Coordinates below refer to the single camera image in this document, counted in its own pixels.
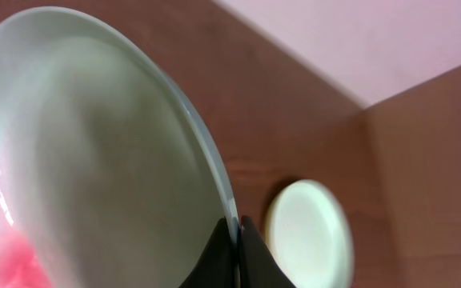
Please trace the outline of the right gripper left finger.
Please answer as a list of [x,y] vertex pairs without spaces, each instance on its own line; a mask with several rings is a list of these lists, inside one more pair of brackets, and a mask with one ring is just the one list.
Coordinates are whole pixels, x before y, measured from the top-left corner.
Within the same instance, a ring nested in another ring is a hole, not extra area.
[[218,220],[198,262],[179,288],[234,288],[235,249],[225,218]]

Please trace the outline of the pale green plate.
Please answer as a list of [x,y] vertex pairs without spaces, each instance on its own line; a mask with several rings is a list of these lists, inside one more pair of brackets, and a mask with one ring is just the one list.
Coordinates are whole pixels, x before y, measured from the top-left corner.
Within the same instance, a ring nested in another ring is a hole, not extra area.
[[350,227],[336,197],[321,183],[298,180],[273,199],[264,225],[267,247],[296,287],[347,288],[354,275]]
[[62,7],[0,22],[0,287],[178,287],[237,217],[203,120],[132,41]]

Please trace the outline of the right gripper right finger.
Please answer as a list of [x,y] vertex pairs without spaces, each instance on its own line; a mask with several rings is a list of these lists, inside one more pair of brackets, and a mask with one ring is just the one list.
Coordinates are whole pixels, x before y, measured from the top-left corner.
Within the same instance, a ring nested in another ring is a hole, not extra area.
[[242,288],[295,288],[276,264],[249,216],[241,217],[239,271]]

